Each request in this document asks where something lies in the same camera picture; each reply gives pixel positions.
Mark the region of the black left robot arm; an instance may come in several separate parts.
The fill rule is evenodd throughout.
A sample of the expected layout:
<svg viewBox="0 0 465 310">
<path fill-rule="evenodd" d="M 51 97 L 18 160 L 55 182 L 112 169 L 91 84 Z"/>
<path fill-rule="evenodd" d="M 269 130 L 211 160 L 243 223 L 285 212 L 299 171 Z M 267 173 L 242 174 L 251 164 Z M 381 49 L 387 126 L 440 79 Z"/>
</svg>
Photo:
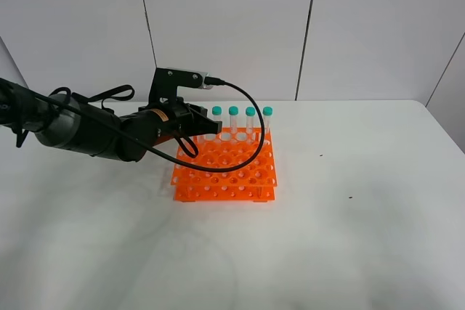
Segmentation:
<svg viewBox="0 0 465 310">
<path fill-rule="evenodd" d="M 33 133 L 46 147 L 78 152 L 92 157 L 137 162 L 147 147 L 174 139 L 194 158 L 199 150 L 194 136 L 219 134 L 222 124 L 210 119 L 206 108 L 176 98 L 174 103 L 155 102 L 137 112 L 117 116 L 94 102 L 132 98 L 130 85 L 118 86 L 93 97 L 84 97 L 67 87 L 55 89 L 46 100 L 19 84 L 1 80 L 1 125 L 16 136 L 22 147 Z"/>
</svg>

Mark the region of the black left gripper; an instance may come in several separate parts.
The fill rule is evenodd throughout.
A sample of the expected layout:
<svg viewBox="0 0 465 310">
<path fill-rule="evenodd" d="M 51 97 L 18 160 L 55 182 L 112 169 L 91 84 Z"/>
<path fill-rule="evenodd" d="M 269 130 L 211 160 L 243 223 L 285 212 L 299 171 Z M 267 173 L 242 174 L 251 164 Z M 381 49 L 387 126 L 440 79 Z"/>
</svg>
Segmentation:
<svg viewBox="0 0 465 310">
<path fill-rule="evenodd" d="M 217 135 L 222 131 L 222 122 L 209 118 L 206 108 L 186 104 L 182 97 L 177 97 L 174 102 L 168 99 L 149 102 L 146 106 L 139 107 L 138 112 L 150 121 L 152 129 L 157 130 L 154 144 L 176 137 Z"/>
</svg>

